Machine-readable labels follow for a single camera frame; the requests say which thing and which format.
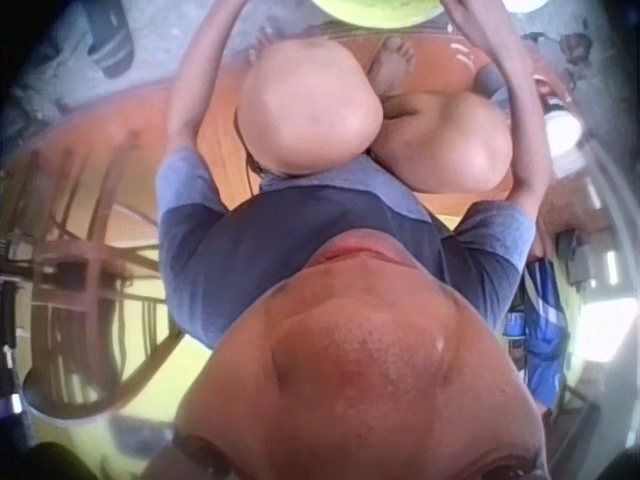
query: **man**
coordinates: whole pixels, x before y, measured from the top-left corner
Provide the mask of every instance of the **man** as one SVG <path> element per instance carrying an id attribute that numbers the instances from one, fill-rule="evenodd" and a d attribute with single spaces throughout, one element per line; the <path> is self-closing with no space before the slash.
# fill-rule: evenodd
<path id="1" fill-rule="evenodd" d="M 176 321 L 215 350 L 148 477 L 546 478 L 535 403 L 491 331 L 520 280 L 551 171 L 531 66 L 502 2 L 444 3 L 502 70 L 513 108 L 513 190 L 474 205 L 454 233 L 407 177 L 426 191 L 486 188 L 490 155 L 510 158 L 511 145 L 493 138 L 504 122 L 473 134 L 467 114 L 476 125 L 495 118 L 477 99 L 421 97 L 394 113 L 388 104 L 403 102 L 388 97 L 393 72 L 413 61 L 397 40 L 369 81 L 336 44 L 268 47 L 237 122 L 264 173 L 261 193 L 225 208 L 196 137 L 245 3 L 216 0 L 171 98 L 157 177 L 162 272 Z M 385 168 L 362 154 L 371 144 Z M 471 183 L 419 157 L 420 145 L 450 155 Z M 403 152 L 416 155 L 412 167 Z"/>

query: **yellow-green object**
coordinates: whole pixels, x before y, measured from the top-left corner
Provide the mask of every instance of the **yellow-green object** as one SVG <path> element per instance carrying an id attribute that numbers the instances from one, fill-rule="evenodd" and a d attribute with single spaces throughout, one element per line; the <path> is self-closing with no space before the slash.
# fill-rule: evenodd
<path id="1" fill-rule="evenodd" d="M 442 12 L 440 0 L 313 0 L 343 22 L 370 28 L 404 28 Z"/>

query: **bare foot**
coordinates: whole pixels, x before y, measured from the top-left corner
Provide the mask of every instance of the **bare foot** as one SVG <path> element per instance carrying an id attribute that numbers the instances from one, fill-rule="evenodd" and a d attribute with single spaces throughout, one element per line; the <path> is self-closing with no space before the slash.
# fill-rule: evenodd
<path id="1" fill-rule="evenodd" d="M 387 38 L 369 69 L 369 82 L 381 97 L 392 95 L 413 71 L 415 52 L 400 37 Z"/>
<path id="2" fill-rule="evenodd" d="M 249 49 L 249 62 L 254 65 L 264 51 L 285 37 L 284 31 L 274 20 L 268 19 L 267 24 L 258 31 L 256 41 Z"/>

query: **gray t-shirt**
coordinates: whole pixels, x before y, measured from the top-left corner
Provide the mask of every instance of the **gray t-shirt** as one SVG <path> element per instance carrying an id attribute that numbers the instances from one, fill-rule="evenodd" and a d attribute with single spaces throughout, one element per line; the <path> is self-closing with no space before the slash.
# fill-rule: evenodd
<path id="1" fill-rule="evenodd" d="M 450 232 L 366 155 L 317 175 L 269 176 L 258 195 L 229 212 L 202 157 L 183 149 L 164 160 L 156 193 L 169 309 L 186 333 L 210 348 L 322 245 L 360 228 L 395 237 L 495 329 L 535 236 L 533 222 L 508 202 L 473 205 Z"/>

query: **man's lips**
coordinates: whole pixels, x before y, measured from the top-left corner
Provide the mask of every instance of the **man's lips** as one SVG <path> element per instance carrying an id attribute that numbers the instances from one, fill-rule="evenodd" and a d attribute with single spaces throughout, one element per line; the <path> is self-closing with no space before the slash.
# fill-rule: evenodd
<path id="1" fill-rule="evenodd" d="M 417 267 L 415 259 L 395 238 L 373 230 L 354 230 L 326 243 L 305 268 L 345 261 L 361 255 L 404 267 Z"/>

